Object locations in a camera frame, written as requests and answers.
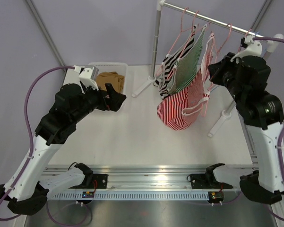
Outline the red white striped tank top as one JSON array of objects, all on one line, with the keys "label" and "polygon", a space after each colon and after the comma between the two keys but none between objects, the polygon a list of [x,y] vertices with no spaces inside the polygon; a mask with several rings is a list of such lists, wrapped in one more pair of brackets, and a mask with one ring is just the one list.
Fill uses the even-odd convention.
[{"label": "red white striped tank top", "polygon": [[210,33],[200,69],[182,91],[164,99],[157,107],[157,117],[173,130],[184,130],[196,121],[206,108],[210,89],[205,83],[209,78],[207,67],[214,55],[215,35]]}]

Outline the blue wire hanger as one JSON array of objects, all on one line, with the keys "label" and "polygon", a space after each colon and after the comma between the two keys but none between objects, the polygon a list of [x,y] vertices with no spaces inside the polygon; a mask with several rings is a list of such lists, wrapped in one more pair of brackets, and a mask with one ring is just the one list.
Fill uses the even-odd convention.
[{"label": "blue wire hanger", "polygon": [[[262,38],[263,36],[260,36],[259,33],[255,33],[254,34],[255,38]],[[219,67],[221,66],[221,64],[226,61],[228,58],[231,58],[235,55],[236,53],[232,53],[232,52],[229,52],[227,53],[220,61],[218,61],[217,63],[214,63],[214,64],[210,64],[207,69],[210,73],[210,81],[211,83],[213,84],[213,81],[212,81],[212,77],[213,75],[217,72],[217,70],[219,69]]]}]

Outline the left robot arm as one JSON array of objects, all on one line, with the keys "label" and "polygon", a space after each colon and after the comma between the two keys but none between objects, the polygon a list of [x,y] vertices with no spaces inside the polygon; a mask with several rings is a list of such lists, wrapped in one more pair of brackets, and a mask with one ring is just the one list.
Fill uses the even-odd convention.
[{"label": "left robot arm", "polygon": [[12,178],[0,184],[0,201],[17,217],[40,211],[52,196],[68,188],[89,188],[94,185],[93,170],[83,163],[49,180],[40,180],[54,154],[61,149],[76,125],[93,110],[118,111],[126,95],[112,84],[105,90],[70,83],[61,87],[55,102],[35,130],[32,148]]}]

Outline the pink wire hanger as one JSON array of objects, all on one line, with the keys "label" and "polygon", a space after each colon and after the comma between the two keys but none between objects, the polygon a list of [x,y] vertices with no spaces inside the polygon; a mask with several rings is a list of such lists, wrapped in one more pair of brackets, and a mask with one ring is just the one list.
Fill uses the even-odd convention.
[{"label": "pink wire hanger", "polygon": [[243,48],[244,48],[244,49],[247,48],[247,47],[251,44],[251,42],[252,42],[252,40],[253,40],[253,38],[254,38],[254,35],[250,34],[251,31],[252,31],[252,29],[250,29],[250,30],[244,35],[244,37],[241,39],[241,43],[240,43],[240,46],[239,46],[239,48],[238,48],[238,52],[242,51]]}]

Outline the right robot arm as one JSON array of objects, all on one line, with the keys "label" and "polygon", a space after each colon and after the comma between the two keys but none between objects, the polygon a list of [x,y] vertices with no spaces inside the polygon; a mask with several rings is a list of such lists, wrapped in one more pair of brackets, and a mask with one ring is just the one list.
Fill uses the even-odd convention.
[{"label": "right robot arm", "polygon": [[272,205],[284,195],[284,112],[280,99],[266,91],[271,69],[259,56],[227,53],[208,66],[210,81],[225,87],[236,103],[253,142],[258,170],[240,176],[250,201]]}]

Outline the green white striped tank top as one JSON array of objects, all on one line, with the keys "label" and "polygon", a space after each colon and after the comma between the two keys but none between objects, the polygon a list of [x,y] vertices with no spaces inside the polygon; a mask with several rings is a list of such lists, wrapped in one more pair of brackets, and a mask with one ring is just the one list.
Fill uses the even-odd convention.
[{"label": "green white striped tank top", "polygon": [[203,49],[203,39],[207,29],[207,24],[202,26],[201,29],[197,28],[194,34],[194,45],[190,51],[177,60],[168,79],[170,82],[167,85],[168,94],[171,96],[183,90],[193,79],[197,72],[197,64],[200,54]]}]

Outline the tan tank top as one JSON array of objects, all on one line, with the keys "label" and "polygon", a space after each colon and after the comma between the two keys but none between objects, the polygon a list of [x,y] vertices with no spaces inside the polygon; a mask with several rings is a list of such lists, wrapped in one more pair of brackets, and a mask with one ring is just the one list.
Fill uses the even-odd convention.
[{"label": "tan tank top", "polygon": [[96,83],[101,88],[101,90],[107,90],[105,87],[106,83],[109,83],[113,86],[113,88],[121,93],[123,91],[125,82],[125,77],[123,75],[118,74],[115,71],[112,72],[102,72],[96,77]]}]

